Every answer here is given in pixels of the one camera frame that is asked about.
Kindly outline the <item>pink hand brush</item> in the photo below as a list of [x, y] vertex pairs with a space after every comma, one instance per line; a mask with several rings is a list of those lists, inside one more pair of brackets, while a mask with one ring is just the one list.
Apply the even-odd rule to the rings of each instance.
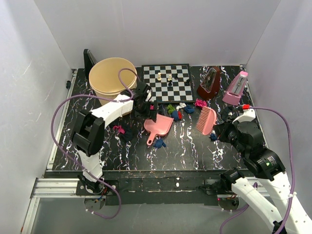
[[215, 110], [210, 107], [203, 107], [199, 119], [196, 123], [196, 128], [203, 134], [209, 135], [212, 130], [213, 126], [216, 123], [217, 115]]

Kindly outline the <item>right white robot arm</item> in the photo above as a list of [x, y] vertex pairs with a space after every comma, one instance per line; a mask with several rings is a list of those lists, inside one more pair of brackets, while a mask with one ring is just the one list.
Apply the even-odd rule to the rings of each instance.
[[264, 186], [273, 202], [270, 203], [237, 169], [222, 174], [222, 191], [244, 199], [272, 233], [306, 233], [312, 221], [296, 196], [294, 178], [288, 178], [278, 155], [265, 147], [257, 124], [235, 119], [214, 126], [214, 131], [218, 140], [231, 144], [240, 153], [245, 166]]

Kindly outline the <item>pink dustpan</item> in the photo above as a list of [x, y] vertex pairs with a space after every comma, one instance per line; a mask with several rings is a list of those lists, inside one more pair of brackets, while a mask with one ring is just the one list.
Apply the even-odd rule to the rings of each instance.
[[146, 119], [144, 121], [144, 128], [149, 132], [147, 139], [147, 145], [151, 146], [156, 136], [165, 136], [168, 134], [174, 119], [164, 115], [157, 114], [156, 122], [152, 119]]

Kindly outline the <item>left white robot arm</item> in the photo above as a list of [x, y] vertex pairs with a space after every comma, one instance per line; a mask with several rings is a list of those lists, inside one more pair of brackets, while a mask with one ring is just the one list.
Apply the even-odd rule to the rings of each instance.
[[113, 100], [92, 111], [79, 112], [71, 141], [83, 166], [83, 176], [79, 179], [87, 192], [98, 195], [104, 189], [99, 180], [102, 168], [99, 164], [99, 151], [104, 142], [105, 128], [122, 115], [132, 112], [139, 119], [156, 121], [157, 102], [152, 101], [152, 88], [139, 81], [135, 89], [124, 90]]

